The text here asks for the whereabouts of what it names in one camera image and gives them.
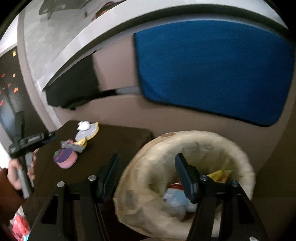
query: dark brown tabletop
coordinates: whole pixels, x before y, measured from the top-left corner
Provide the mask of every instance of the dark brown tabletop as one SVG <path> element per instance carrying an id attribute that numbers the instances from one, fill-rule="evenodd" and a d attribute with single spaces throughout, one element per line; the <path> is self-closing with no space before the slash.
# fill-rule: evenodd
<path id="1" fill-rule="evenodd" d="M 68 121 L 57 130 L 57 139 L 37 152 L 35 164 L 35 192 L 23 205 L 29 225 L 33 223 L 44 202 L 55 190 L 59 181 L 67 184 L 76 183 L 96 174 L 102 165 L 110 160 L 114 153 L 121 157 L 125 167 L 139 149 L 153 139 L 149 130 L 99 125 L 98 134 L 88 141 L 87 147 L 78 154 L 75 164 L 69 169 L 60 168 L 53 160 L 55 151 L 60 149 L 60 142 L 68 139 L 75 140 L 78 121 Z M 145 238 L 117 221 L 113 202 L 102 209 L 102 216 L 110 240 L 141 240 Z"/>

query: black device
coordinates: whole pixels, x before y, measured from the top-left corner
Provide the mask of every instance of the black device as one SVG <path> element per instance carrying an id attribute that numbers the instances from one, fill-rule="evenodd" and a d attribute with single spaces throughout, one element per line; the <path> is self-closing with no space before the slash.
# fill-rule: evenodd
<path id="1" fill-rule="evenodd" d="M 268 241 L 254 206 L 238 182 L 216 183 L 208 176 L 200 175 L 181 153 L 175 158 L 175 166 L 186 197 L 192 203 L 198 203 L 187 241 Z M 108 165 L 101 167 L 96 175 L 72 185 L 59 182 L 53 196 L 41 209 L 29 241 L 79 240 L 73 200 L 80 200 L 84 240 L 109 241 L 98 203 L 111 199 L 120 174 L 120 158 L 114 154 Z M 211 237 L 216 207 L 220 203 L 219 237 Z"/>
<path id="2" fill-rule="evenodd" d="M 8 152 L 10 157 L 17 158 L 22 166 L 22 170 L 18 169 L 17 174 L 22 186 L 23 196 L 26 199 L 32 194 L 33 187 L 29 177 L 27 176 L 28 170 L 25 156 L 27 153 L 33 152 L 34 150 L 55 140 L 56 133 L 54 131 L 50 133 L 44 132 L 23 139 L 21 139 L 21 137 L 22 135 L 19 135 L 18 138 L 16 138 L 16 141 L 9 146 Z"/>

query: beige plastic bag liner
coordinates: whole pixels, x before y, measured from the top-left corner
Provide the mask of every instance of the beige plastic bag liner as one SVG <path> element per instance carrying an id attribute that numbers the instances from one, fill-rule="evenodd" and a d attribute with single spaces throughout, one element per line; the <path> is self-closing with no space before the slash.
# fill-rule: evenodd
<path id="1" fill-rule="evenodd" d="M 175 156 L 183 153 L 200 174 L 233 170 L 251 199 L 255 173 L 247 155 L 230 140 L 211 132 L 183 131 L 164 134 L 147 143 L 127 166 L 114 195 L 118 220 L 149 237 L 186 240 L 192 219 L 179 221 L 162 196 L 176 178 Z M 212 236 L 218 236 L 221 212 L 217 212 Z"/>

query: person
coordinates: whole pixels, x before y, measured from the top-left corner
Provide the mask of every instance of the person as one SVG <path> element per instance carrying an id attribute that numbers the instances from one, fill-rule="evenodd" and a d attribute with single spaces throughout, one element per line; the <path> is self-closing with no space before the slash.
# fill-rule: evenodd
<path id="1" fill-rule="evenodd" d="M 35 179 L 34 166 L 36 156 L 33 155 L 31 168 L 28 171 L 28 177 Z M 24 204 L 25 199 L 22 196 L 21 184 L 17 176 L 17 169 L 22 169 L 17 159 L 9 161 L 8 169 L 0 170 L 0 240 L 15 241 L 9 230 L 9 220 L 13 219 L 16 211 Z"/>

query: gray handle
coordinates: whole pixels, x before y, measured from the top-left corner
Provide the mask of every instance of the gray handle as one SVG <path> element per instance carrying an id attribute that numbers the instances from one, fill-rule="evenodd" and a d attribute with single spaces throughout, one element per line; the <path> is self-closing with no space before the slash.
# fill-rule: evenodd
<path id="1" fill-rule="evenodd" d="M 23 193 L 24 199 L 27 199 L 33 192 L 30 179 L 27 176 L 26 170 L 18 169 L 17 174 L 18 174 L 20 184 L 22 186 L 22 193 Z"/>

